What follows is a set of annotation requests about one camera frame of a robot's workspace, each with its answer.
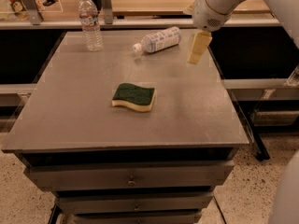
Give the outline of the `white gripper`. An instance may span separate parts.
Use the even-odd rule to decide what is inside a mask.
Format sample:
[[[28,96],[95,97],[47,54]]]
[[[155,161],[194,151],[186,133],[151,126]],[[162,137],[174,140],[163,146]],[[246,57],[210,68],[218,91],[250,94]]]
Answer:
[[[237,0],[195,0],[183,9],[185,15],[192,14],[193,25],[202,29],[192,36],[188,63],[198,64],[212,40],[210,32],[219,30],[230,19],[236,5]]]

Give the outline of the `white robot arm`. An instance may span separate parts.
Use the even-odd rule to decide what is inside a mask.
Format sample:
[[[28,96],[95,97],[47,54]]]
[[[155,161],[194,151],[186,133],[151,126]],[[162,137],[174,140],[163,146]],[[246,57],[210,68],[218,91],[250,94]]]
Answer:
[[[201,30],[193,40],[190,63],[198,63],[208,45],[208,34],[219,30],[233,10],[246,0],[194,0],[184,11]],[[264,0],[299,48],[299,0]],[[299,150],[287,164],[273,201],[268,224],[299,224]]]

